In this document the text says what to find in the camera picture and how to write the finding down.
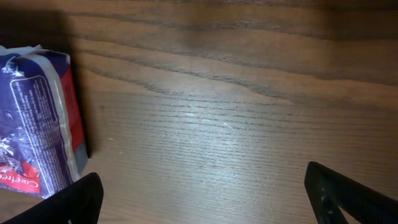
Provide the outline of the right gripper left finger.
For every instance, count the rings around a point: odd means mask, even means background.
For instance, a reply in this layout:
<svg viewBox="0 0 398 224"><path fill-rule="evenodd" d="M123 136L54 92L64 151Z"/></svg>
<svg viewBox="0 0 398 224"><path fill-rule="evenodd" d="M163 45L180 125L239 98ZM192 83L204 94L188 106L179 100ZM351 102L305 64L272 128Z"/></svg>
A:
<svg viewBox="0 0 398 224"><path fill-rule="evenodd" d="M97 224L104 190L92 172L4 224Z"/></svg>

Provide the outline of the purple square snack packet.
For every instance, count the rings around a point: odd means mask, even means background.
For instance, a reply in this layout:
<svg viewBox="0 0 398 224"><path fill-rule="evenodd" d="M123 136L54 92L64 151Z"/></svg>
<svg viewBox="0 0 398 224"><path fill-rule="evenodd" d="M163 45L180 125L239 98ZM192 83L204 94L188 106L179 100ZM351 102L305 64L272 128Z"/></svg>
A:
<svg viewBox="0 0 398 224"><path fill-rule="evenodd" d="M1 47L1 187L48 198L87 161L70 56Z"/></svg>

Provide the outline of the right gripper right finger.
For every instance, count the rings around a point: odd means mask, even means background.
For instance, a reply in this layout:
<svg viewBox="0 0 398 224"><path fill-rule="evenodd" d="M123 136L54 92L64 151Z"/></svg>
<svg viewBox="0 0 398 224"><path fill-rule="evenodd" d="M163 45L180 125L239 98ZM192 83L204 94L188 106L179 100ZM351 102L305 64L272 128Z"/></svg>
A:
<svg viewBox="0 0 398 224"><path fill-rule="evenodd" d="M342 210L360 223L397 223L397 201L317 162L304 180L317 222L346 223Z"/></svg>

